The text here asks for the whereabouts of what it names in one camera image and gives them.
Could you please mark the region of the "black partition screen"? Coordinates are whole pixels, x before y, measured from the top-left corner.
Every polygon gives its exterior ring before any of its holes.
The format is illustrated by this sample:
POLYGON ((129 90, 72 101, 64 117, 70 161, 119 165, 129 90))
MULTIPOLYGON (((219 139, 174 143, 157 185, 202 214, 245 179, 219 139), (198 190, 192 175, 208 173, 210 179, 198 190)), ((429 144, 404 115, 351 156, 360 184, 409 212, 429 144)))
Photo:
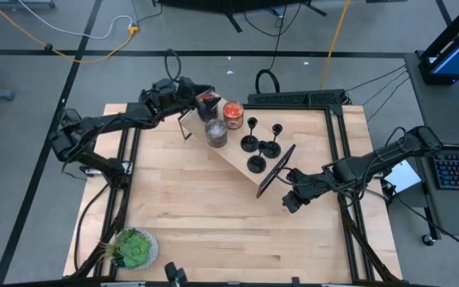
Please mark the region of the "black partition screen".
POLYGON ((153 4, 173 6, 188 10, 201 10, 205 12, 224 14, 232 23, 235 30, 240 33, 241 27, 234 20, 233 15, 251 10, 271 10, 274 7, 290 4, 304 5, 325 17, 326 12, 314 7, 311 0, 152 0, 153 4))

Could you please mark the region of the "silver aluminium bracket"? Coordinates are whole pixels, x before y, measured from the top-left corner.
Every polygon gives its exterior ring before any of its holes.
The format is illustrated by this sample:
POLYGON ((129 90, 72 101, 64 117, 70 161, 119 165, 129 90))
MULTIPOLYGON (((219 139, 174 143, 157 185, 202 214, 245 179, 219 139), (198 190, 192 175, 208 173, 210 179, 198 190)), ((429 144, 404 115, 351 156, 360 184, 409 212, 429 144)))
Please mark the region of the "silver aluminium bracket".
MULTIPOLYGON (((122 166, 124 168, 124 170, 130 174, 133 170, 133 163, 131 163, 130 161, 123 161, 122 162, 122 166)), ((89 167, 89 166, 85 166, 85 165, 81 165, 79 166, 79 169, 82 173, 84 173, 85 175, 87 176, 93 176, 93 175, 100 175, 101 172, 93 167, 89 167)))

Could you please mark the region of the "orange labelled tin can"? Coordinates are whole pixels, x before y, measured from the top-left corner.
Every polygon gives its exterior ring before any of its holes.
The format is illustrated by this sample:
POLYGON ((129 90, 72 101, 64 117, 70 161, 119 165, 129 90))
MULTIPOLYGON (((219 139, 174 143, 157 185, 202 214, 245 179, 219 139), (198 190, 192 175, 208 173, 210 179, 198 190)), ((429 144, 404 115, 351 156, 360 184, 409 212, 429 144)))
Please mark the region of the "orange labelled tin can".
POLYGON ((198 102, 198 115, 203 122, 209 122, 210 120, 218 117, 218 108, 212 111, 209 111, 206 108, 206 99, 209 99, 213 96, 215 96, 213 93, 211 95, 206 94, 205 96, 196 96, 196 100, 198 102))

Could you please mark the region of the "white paper sheet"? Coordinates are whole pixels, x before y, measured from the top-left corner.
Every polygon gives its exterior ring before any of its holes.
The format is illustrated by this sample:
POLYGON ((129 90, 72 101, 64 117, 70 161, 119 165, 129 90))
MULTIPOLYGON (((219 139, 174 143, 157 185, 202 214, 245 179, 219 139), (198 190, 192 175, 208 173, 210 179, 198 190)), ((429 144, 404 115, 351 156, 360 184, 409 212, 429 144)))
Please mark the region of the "white paper sheet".
POLYGON ((416 171, 406 160, 403 160, 392 167, 390 174, 384 179, 391 186, 394 186, 397 193, 400 193, 422 181, 416 171))

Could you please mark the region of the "succulent in white patterned pot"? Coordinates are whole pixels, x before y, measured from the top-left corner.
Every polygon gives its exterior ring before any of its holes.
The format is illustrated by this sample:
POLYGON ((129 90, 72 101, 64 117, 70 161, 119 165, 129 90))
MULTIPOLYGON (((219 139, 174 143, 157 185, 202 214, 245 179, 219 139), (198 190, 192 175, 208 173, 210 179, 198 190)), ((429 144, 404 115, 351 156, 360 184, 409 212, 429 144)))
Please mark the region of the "succulent in white patterned pot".
POLYGON ((102 258, 121 269, 146 269, 159 257, 159 242, 144 229, 121 230, 109 243, 100 243, 102 258))

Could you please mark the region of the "wooden shelf riser black frame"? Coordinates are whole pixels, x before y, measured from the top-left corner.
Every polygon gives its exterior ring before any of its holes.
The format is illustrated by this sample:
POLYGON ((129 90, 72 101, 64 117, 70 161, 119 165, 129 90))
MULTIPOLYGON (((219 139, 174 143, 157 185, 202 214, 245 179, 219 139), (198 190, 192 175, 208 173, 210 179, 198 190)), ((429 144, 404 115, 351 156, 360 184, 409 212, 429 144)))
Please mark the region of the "wooden shelf riser black frame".
POLYGON ((227 129, 226 144, 222 147, 211 147, 208 143, 209 137, 205 131, 208 123, 203 122, 197 112, 192 111, 188 112, 185 116, 181 116, 179 118, 179 123, 193 137, 207 144, 209 148, 219 154, 224 160, 233 165, 252 182, 256 183, 258 185, 258 199, 263 195, 265 190, 277 177, 276 172, 278 172, 281 167, 284 167, 288 163, 292 153, 296 148, 294 143, 279 140, 278 144, 281 148, 280 154, 274 159, 270 159, 262 155, 261 157, 265 161, 265 168, 260 173, 253 173, 248 168, 247 162, 249 158, 258 156, 258 152, 255 151, 254 153, 248 153, 243 151, 240 145, 241 139, 249 134, 247 130, 244 128, 239 128, 236 130, 227 129))

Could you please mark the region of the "grey candle glass jar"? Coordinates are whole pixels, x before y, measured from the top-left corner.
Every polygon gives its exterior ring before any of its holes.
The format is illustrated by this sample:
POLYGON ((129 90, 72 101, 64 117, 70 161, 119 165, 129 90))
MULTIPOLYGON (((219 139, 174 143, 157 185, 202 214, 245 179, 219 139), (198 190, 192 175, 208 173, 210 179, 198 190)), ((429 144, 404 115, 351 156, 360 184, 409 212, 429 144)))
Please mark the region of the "grey candle glass jar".
POLYGON ((207 143, 214 148, 223 147, 227 143, 227 127, 223 120, 212 119, 205 126, 207 143))

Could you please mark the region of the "grey office desk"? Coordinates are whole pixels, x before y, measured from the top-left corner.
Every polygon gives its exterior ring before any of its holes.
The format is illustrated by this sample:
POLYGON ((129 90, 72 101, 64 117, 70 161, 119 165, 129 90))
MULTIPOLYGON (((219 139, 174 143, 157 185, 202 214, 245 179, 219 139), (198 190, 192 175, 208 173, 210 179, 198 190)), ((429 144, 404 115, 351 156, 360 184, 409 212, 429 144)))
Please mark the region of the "grey office desk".
MULTIPOLYGON (((453 85, 427 85, 415 53, 405 55, 406 68, 425 126, 442 141, 441 154, 459 154, 459 81, 453 85)), ((433 158, 418 160, 426 179, 429 203, 437 224, 459 235, 459 190, 440 189, 434 176, 433 158)))

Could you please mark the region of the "orange candle glass jar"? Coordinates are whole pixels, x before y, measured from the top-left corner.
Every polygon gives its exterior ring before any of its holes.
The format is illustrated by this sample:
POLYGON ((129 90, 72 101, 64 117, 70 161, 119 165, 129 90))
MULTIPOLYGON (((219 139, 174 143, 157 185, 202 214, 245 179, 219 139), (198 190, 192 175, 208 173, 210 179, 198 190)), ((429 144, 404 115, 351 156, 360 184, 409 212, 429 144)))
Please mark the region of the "orange candle glass jar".
POLYGON ((222 111, 223 120, 228 129, 239 129, 243 125, 244 108, 238 101, 226 102, 222 111))

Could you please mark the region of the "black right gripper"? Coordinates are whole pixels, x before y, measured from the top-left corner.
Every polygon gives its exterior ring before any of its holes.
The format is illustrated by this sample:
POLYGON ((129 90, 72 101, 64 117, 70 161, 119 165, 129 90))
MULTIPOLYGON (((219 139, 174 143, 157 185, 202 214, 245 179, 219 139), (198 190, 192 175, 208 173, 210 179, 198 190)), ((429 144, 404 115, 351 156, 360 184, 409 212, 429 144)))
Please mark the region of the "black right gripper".
POLYGON ((290 172, 292 191, 282 198, 282 205, 292 214, 296 213, 303 205, 308 204, 306 198, 318 198, 330 191, 331 185, 335 184, 331 172, 306 175, 297 168, 290 172))

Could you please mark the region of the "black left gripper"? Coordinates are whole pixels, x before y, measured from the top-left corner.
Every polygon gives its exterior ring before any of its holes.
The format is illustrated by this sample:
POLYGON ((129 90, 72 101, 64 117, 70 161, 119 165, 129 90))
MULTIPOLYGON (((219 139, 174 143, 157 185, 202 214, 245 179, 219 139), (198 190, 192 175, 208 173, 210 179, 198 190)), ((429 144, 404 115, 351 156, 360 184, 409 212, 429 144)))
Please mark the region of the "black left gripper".
MULTIPOLYGON (((212 85, 195 84, 190 78, 181 77, 178 81, 173 107, 177 110, 197 109, 196 96, 211 95, 214 91, 215 87, 212 85)), ((206 108, 209 111, 217 109, 221 99, 220 96, 206 99, 206 108)))

